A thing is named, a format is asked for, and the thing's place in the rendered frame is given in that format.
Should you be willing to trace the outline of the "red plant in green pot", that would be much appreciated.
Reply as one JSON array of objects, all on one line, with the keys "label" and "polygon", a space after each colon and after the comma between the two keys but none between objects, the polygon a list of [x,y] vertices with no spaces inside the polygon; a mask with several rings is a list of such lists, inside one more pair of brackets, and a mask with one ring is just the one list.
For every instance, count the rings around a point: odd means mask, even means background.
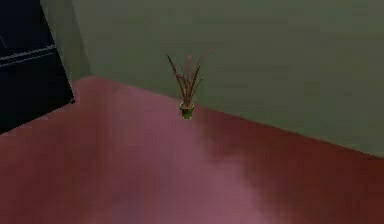
[{"label": "red plant in green pot", "polygon": [[175,63],[169,55],[166,55],[167,61],[172,68],[172,73],[176,78],[178,87],[181,92],[181,102],[179,104],[179,109],[181,117],[183,119],[191,119],[194,112],[194,96],[197,92],[197,89],[200,86],[203,78],[199,77],[201,70],[201,63],[205,59],[206,55],[211,52],[211,49],[208,49],[204,52],[197,61],[194,60],[193,56],[189,54],[187,56],[185,65],[181,65],[181,71],[178,71]]}]

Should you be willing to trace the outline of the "black cabinet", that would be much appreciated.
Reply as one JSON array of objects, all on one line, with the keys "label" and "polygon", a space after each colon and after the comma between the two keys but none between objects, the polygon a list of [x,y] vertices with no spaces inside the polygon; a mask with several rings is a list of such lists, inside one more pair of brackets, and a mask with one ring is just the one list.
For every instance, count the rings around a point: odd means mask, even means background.
[{"label": "black cabinet", "polygon": [[74,101],[40,0],[0,0],[0,135]]}]

